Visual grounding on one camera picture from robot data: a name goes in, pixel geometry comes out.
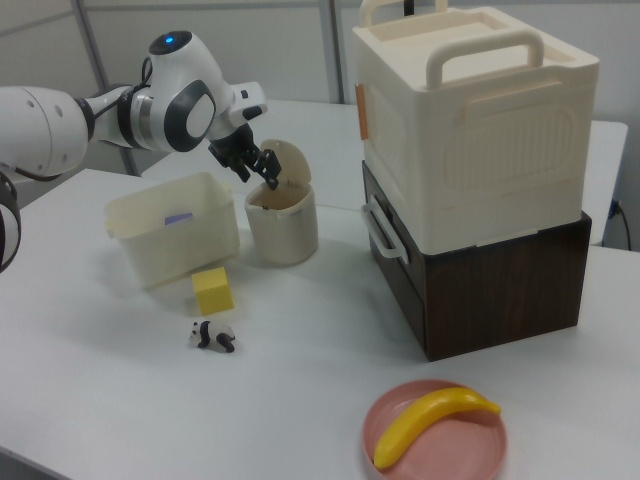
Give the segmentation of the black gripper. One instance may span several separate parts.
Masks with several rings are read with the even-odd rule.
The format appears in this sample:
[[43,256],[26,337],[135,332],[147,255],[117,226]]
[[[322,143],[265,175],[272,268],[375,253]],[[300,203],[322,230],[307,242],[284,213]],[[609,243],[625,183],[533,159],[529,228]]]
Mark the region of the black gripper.
[[256,173],[264,178],[271,190],[277,189],[281,172],[278,157],[272,149],[262,152],[258,148],[248,124],[225,138],[211,140],[208,150],[222,167],[230,169],[242,182],[247,182],[251,173]]

